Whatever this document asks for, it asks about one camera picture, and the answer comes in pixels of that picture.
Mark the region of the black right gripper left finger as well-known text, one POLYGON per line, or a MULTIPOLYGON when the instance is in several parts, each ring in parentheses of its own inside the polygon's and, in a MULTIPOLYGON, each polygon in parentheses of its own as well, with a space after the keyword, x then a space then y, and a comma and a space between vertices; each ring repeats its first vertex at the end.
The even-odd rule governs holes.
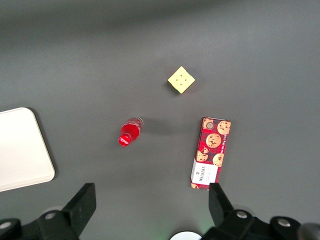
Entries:
POLYGON ((61 209, 22 225, 18 218, 0 220, 2 240, 78 240, 97 207, 94 183, 86 183, 61 209))

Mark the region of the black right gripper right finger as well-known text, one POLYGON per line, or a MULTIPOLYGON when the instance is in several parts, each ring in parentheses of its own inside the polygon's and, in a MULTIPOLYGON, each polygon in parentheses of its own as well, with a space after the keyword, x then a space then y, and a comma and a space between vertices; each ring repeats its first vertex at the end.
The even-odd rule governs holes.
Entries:
POLYGON ((297 240, 301 224, 290 217, 274 216, 266 223, 248 211, 233 208, 219 183, 209 185, 208 207, 214 226, 203 240, 297 240))

